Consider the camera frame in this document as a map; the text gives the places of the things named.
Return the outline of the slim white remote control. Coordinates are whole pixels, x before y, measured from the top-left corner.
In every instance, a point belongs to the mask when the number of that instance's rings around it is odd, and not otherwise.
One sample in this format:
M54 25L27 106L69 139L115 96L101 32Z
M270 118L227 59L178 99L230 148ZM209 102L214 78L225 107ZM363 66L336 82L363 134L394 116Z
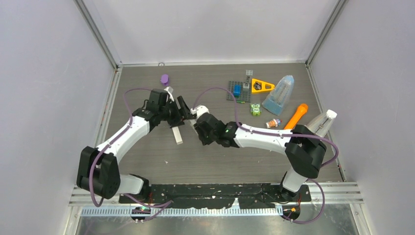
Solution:
M172 127L172 132L173 132L176 144L182 144L183 139L182 139L179 127Z

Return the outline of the white air conditioner remote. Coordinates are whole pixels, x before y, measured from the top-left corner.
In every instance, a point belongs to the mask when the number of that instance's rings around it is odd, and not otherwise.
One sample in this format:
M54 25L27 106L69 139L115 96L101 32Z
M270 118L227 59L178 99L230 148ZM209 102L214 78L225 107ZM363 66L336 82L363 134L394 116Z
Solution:
M192 120L190 120L190 124L191 124L192 128L194 129L194 131L197 132L198 129L199 129L199 125L198 125L197 121L195 119L192 119Z

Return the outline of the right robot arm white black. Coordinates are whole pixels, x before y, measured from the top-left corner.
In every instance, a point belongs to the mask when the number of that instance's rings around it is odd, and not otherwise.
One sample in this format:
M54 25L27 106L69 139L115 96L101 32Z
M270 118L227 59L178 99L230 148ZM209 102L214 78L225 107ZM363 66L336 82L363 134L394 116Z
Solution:
M204 113L193 127L203 145L215 142L223 147L251 147L286 156L291 167L279 186L279 194L286 201L297 197L308 179L318 177L327 150L322 138L304 125L293 130L270 130L235 121L223 123L214 115Z

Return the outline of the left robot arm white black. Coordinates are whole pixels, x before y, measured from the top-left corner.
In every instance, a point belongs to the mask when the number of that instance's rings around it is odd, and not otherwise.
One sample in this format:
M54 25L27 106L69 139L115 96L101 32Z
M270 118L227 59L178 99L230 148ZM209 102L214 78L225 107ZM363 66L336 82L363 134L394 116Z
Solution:
M76 185L88 191L93 201L96 196L111 199L116 194L131 194L137 202L146 202L150 196L148 180L120 174L122 158L161 122L174 129L196 118L196 111L188 108L183 97L174 97L169 89L152 89L142 107L127 110L130 116L123 127L98 146L86 146L81 151Z

